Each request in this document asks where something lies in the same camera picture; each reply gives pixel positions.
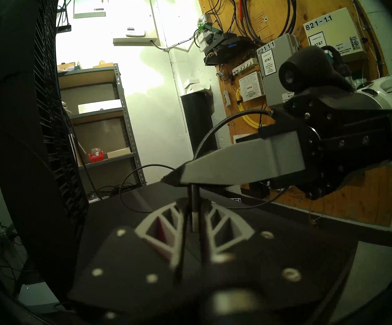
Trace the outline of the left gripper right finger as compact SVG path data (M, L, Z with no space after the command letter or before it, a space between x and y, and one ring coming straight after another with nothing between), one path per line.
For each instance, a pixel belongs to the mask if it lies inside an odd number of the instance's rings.
M237 213L213 201L202 201L199 211L201 263L227 263L238 258L234 249L255 234Z

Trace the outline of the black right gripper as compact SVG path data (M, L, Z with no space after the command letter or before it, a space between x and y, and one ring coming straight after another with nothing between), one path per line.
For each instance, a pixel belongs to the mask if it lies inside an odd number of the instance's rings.
M188 161L161 182L231 186L270 179L310 200L344 187L365 170L392 162L392 107L366 93L306 90L270 108L274 124Z

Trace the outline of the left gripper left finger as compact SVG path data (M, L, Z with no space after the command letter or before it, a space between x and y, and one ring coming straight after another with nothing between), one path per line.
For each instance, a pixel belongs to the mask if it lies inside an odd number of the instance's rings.
M135 228L135 234L148 243L171 270L182 263L185 217L177 203L155 210Z

